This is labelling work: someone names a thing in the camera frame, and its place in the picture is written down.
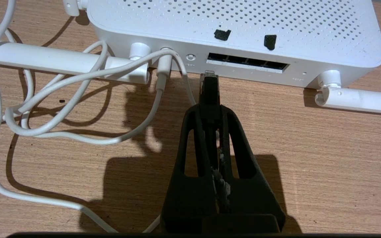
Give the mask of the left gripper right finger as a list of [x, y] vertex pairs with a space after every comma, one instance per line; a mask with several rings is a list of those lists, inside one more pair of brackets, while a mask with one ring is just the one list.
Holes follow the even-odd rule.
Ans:
[[281, 232], [285, 213], [252, 152], [236, 114], [221, 106], [220, 173], [225, 201], [220, 211], [246, 232]]

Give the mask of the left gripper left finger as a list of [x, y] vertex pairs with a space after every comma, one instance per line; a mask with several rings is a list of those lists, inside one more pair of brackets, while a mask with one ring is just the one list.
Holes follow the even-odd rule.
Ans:
[[[190, 131], [194, 131], [197, 177], [185, 175]], [[192, 106], [183, 119], [178, 153], [160, 215], [160, 227], [163, 232], [201, 232], [203, 220], [216, 214], [213, 175], [200, 108]]]

